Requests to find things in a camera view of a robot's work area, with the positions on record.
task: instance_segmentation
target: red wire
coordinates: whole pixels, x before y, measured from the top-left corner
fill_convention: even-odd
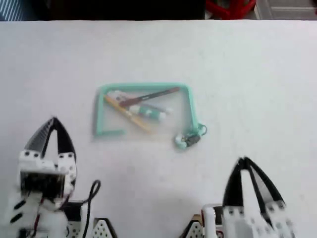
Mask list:
[[[43,202],[44,202],[44,198],[42,197],[42,198],[41,198],[41,201],[40,201],[40,204],[39,204],[39,208],[38,208],[38,214],[37,214],[36,219],[35,219],[35,222],[34,222],[32,237],[35,237],[36,231],[37,231],[37,229],[38,229],[39,220],[40,220],[39,209],[40,209],[40,206],[43,204]]]

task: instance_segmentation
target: pencil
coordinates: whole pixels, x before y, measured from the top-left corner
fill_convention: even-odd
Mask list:
[[[125,108],[121,107],[118,103],[116,103],[115,100],[113,100],[111,97],[109,96],[105,96],[105,100],[111,105],[113,106],[117,111],[121,112],[123,115],[125,115],[127,118],[130,119],[130,121],[132,121],[134,124],[136,124],[139,128],[143,129],[144,131],[146,131],[147,133],[151,133],[151,128],[144,123],[138,116],[133,115],[131,112],[129,112],[128,110],[126,110]]]
[[[179,87],[170,88],[170,89],[167,89],[167,90],[164,90],[164,91],[160,91],[160,92],[157,92],[157,93],[151,93],[151,94],[148,94],[148,95],[145,95],[145,96],[141,96],[141,97],[137,97],[137,98],[131,98],[131,99],[128,99],[128,100],[125,100],[125,101],[121,102],[119,105],[121,107],[128,107],[128,106],[137,104],[139,102],[142,102],[142,101],[145,101],[145,100],[148,100],[148,99],[151,99],[151,98],[160,97],[160,96],[163,96],[163,95],[166,95],[166,94],[170,94],[170,93],[174,93],[174,92],[177,92],[177,91],[179,91]]]

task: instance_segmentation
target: red object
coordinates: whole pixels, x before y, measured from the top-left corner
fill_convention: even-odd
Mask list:
[[[206,0],[206,9],[222,20],[242,19],[255,5],[257,0],[250,0],[244,4],[244,0],[230,0],[230,7],[223,8],[212,0]]]

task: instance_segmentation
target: yellow pencil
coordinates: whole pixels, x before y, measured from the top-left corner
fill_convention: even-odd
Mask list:
[[[151,133],[151,128],[144,123],[137,115],[133,115],[131,112],[126,110],[125,108],[119,106],[119,104],[113,100],[109,96],[105,96],[105,100],[113,106],[117,111],[121,112],[123,115],[125,115],[127,118],[129,118],[134,124],[136,124],[138,127],[142,128],[145,130],[147,133]]]

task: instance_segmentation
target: transparent pencil case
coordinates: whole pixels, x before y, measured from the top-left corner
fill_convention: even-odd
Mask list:
[[[181,83],[122,83],[100,88],[96,136],[171,139],[180,148],[207,132],[197,122],[191,89]]]

